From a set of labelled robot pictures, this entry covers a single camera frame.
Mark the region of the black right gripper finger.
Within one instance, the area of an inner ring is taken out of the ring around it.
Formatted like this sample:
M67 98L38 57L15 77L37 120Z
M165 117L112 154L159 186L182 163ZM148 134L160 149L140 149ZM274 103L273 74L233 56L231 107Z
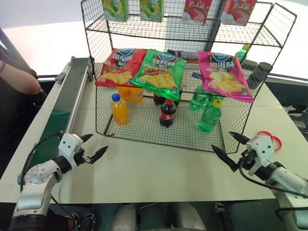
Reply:
M243 134L237 133L237 132L233 132L233 131L229 131L229 134L235 139L237 140L239 143L246 145L249 141L250 138L246 137Z
M235 163L227 154L217 146L211 145L214 153L222 160L233 172L238 170L238 164Z

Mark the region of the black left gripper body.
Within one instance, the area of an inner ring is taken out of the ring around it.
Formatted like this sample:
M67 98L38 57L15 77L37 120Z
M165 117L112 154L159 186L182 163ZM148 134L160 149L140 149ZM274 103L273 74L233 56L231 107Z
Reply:
M72 170L76 170L78 166L88 162L89 158L84 154L84 152L85 150L83 148L74 152Z

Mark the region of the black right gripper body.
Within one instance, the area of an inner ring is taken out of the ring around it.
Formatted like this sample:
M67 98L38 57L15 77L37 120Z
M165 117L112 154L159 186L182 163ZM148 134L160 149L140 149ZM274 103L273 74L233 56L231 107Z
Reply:
M248 151L245 150L241 153L242 157L239 159L238 165L245 170L250 170L255 164L255 158L257 156L254 150Z

